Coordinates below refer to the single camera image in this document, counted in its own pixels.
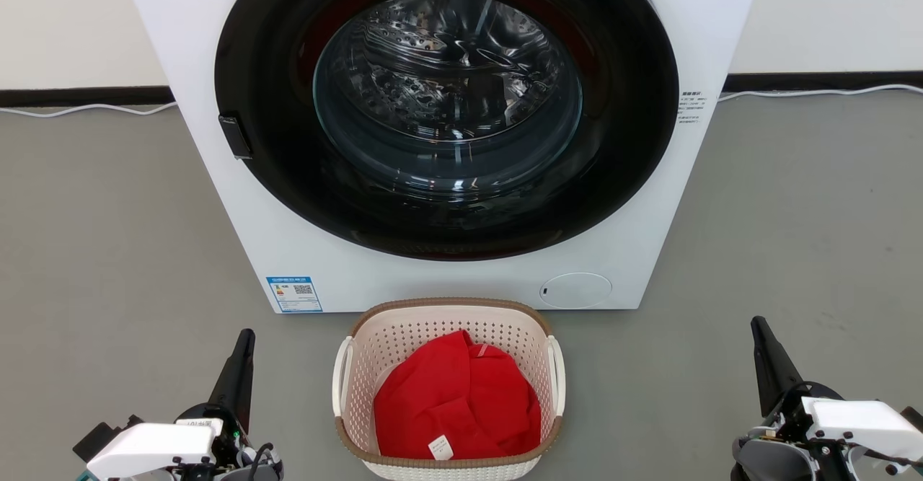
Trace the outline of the blue energy label sticker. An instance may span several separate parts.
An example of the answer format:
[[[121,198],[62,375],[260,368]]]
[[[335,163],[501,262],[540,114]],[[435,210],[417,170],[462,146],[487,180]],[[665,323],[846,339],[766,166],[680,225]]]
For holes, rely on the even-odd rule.
[[[266,278],[270,297],[281,314],[320,313],[322,306],[312,278],[273,276]]]

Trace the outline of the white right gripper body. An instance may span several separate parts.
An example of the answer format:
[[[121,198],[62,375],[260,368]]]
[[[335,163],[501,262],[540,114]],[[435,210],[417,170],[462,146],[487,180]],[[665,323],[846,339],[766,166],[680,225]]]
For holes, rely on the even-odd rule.
[[[821,397],[798,384],[766,418],[766,481],[860,481],[856,463],[873,459],[888,475],[923,478],[923,433],[881,401]]]

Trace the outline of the beige perforated laundry basket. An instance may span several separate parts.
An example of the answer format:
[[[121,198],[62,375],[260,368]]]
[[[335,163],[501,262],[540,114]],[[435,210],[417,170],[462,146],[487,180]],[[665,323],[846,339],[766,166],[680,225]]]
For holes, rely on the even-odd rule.
[[[485,460],[383,455],[374,428],[376,393],[418,348],[458,330],[512,355],[542,409],[541,443],[527,454]],[[373,307],[344,337],[334,360],[332,411],[344,447],[386,481],[517,481],[533,470],[560,434],[566,391],[560,344],[534,308],[497,299],[406,299]]]

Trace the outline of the small printed text sticker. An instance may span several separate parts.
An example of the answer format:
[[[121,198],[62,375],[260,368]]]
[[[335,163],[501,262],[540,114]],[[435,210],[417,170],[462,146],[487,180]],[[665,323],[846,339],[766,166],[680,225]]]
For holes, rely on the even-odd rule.
[[[698,124],[711,110],[712,97],[705,91],[681,91],[676,124]]]

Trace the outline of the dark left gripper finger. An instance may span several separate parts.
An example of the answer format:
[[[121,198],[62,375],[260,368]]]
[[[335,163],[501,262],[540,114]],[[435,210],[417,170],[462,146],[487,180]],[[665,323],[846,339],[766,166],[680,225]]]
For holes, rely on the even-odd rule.
[[[251,329],[241,330],[208,399],[212,405],[230,412],[243,433],[249,432],[255,345],[256,333]]]

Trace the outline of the round white filter cover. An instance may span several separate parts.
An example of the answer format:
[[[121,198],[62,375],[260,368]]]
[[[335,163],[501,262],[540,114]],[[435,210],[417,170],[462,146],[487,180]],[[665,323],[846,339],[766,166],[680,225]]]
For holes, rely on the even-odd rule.
[[[590,272],[570,272],[545,281],[539,296],[553,308],[586,309],[606,301],[612,289],[608,278]]]

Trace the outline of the steel washer drum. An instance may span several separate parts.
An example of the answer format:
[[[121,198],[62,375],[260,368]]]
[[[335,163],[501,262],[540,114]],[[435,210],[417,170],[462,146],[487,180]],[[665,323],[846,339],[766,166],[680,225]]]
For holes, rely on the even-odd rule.
[[[388,0],[344,24],[312,81],[346,162],[378,185],[465,201],[540,176],[583,109],[573,57],[498,0]]]

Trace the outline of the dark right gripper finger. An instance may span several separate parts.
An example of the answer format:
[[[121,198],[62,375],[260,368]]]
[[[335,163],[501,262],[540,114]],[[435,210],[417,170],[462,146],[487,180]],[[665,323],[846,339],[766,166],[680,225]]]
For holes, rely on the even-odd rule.
[[[767,418],[785,392],[801,383],[803,379],[764,317],[752,317],[749,326],[753,337],[759,409],[761,416]]]

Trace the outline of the red garment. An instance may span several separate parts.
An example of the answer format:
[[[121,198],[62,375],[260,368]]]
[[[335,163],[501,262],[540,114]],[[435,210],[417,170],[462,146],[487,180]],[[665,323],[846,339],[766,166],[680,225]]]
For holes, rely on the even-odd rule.
[[[373,415],[382,456],[434,460],[428,443],[445,435],[451,460],[527,454],[542,442],[543,412],[513,356],[464,330],[426,343],[384,380]]]

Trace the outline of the black round washer door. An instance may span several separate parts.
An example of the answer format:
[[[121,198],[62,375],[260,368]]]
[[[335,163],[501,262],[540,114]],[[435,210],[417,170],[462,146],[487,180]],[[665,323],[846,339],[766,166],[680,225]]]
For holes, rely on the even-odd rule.
[[[659,165],[676,124],[679,61],[652,0],[498,0],[549,28],[583,90],[570,145],[530,182],[465,201],[378,185],[343,159],[314,109],[317,61],[359,12],[388,0],[236,0],[215,61],[245,166],[320,230],[414,260],[498,260],[576,237],[618,211]]]

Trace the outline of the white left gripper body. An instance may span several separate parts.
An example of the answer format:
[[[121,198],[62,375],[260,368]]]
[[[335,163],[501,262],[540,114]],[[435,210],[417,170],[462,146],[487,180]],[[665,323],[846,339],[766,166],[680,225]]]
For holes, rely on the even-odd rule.
[[[126,429],[86,464],[96,481],[245,481],[251,452],[230,412],[198,403],[169,424]]]

